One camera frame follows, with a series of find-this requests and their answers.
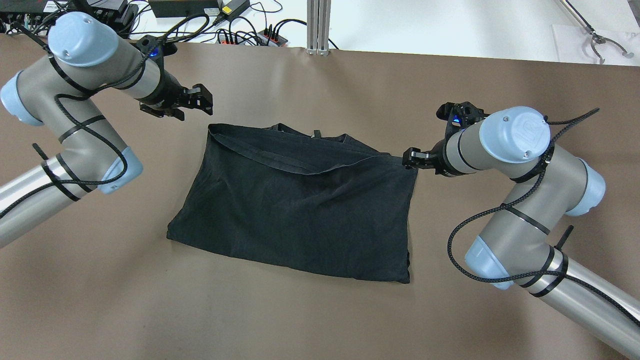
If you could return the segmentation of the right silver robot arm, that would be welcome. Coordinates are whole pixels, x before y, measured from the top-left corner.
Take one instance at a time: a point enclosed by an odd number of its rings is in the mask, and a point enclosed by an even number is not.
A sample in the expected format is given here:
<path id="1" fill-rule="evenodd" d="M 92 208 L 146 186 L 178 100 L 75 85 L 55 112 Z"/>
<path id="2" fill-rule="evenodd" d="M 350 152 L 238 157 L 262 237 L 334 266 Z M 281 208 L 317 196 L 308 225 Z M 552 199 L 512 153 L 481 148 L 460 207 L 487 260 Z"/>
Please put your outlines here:
<path id="1" fill-rule="evenodd" d="M 606 192 L 604 178 L 558 139 L 597 113 L 552 121 L 523 105 L 487 114 L 469 102 L 442 104 L 444 138 L 431 150 L 407 149 L 408 169 L 433 169 L 453 178 L 496 170 L 514 186 L 498 206 L 465 219 L 450 233 L 446 253 L 471 280 L 498 289 L 517 285 L 583 326 L 629 359 L 639 358 L 639 301 L 571 259 L 547 237 L 562 217 L 587 214 Z"/>

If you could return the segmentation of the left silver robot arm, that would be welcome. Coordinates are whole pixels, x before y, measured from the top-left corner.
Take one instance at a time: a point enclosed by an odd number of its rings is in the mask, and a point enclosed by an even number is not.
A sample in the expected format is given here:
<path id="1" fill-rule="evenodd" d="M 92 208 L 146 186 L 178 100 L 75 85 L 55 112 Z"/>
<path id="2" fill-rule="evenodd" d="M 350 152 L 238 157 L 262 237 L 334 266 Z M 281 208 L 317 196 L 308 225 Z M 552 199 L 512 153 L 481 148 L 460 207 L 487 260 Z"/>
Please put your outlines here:
<path id="1" fill-rule="evenodd" d="M 168 35 L 128 43 L 93 16 L 62 14 L 41 59 L 1 89 L 3 107 L 31 126 L 51 130 L 63 150 L 1 188 L 1 246 L 5 247 L 94 190 L 111 194 L 143 171 L 132 148 L 92 97 L 117 89 L 154 117 L 185 118 L 183 109 L 213 113 L 203 84 L 186 88 L 163 66 Z"/>

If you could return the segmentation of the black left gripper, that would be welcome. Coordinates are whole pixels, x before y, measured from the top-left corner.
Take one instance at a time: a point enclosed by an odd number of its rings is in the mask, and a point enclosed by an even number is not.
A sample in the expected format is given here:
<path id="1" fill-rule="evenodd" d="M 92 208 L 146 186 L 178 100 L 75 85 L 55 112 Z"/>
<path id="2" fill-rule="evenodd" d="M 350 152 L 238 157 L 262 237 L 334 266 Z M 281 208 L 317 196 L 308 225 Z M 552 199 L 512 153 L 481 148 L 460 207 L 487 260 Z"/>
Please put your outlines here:
<path id="1" fill-rule="evenodd" d="M 157 118 L 173 117 L 185 121 L 185 109 L 213 109 L 213 96 L 201 83 L 186 88 L 167 70 L 150 95 L 139 100 L 139 109 Z"/>

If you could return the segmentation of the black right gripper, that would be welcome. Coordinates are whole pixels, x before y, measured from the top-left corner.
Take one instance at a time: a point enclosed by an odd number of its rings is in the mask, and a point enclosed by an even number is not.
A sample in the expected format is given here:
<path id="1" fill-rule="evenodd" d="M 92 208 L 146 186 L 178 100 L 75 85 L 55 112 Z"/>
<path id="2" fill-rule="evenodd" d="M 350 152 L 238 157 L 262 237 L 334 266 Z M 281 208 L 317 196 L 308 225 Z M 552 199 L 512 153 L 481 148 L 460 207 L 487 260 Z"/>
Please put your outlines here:
<path id="1" fill-rule="evenodd" d="M 445 160 L 445 143 L 437 142 L 431 150 L 421 151 L 410 147 L 402 155 L 405 169 L 434 169 L 435 174 L 450 176 L 450 169 Z"/>

